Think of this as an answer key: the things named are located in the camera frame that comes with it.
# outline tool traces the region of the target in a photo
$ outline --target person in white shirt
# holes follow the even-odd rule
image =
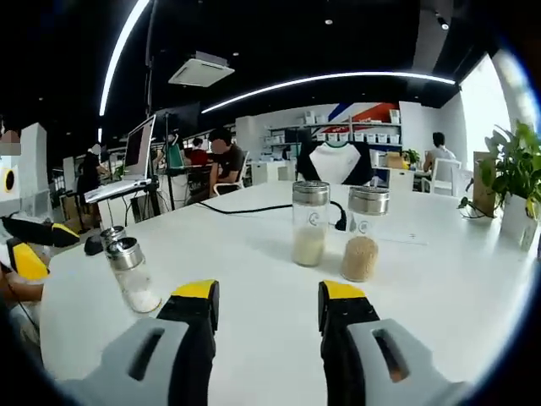
[[[434,169],[436,158],[456,160],[455,154],[445,148],[445,136],[443,133],[433,133],[432,141],[434,142],[435,148],[429,151],[424,160],[423,170],[425,172]]]

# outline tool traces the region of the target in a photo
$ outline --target potted plant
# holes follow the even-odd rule
[[[527,250],[538,226],[541,202],[541,150],[538,135],[517,122],[516,131],[498,128],[485,138],[490,158],[479,163],[481,179],[504,207],[501,230]]]
[[[415,151],[415,150],[412,150],[412,149],[404,151],[402,153],[402,156],[404,157],[404,159],[406,159],[406,161],[409,162],[410,169],[415,169],[415,165],[418,162],[421,162],[421,157],[420,157],[419,153],[417,151]]]

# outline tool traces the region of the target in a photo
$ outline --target person in red shirt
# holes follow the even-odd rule
[[[194,138],[192,144],[194,145],[194,148],[192,153],[189,154],[192,165],[206,165],[209,162],[209,155],[201,148],[203,141],[201,138]]]

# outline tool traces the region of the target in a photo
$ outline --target man in black shirt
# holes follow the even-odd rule
[[[187,205],[206,200],[214,195],[215,184],[233,184],[238,181],[244,164],[244,153],[232,144],[228,129],[214,129],[209,134],[210,147],[214,153],[214,163],[210,170],[209,188],[193,195]],[[220,195],[237,190],[236,186],[224,185],[219,188]]]

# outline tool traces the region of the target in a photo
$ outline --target glass jar with white powder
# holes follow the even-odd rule
[[[151,290],[150,273],[137,239],[126,237],[112,242],[106,256],[129,306],[138,313],[148,313],[161,302]]]
[[[295,182],[292,192],[293,261],[301,266],[317,266],[325,252],[325,237],[329,228],[329,184],[320,181]]]

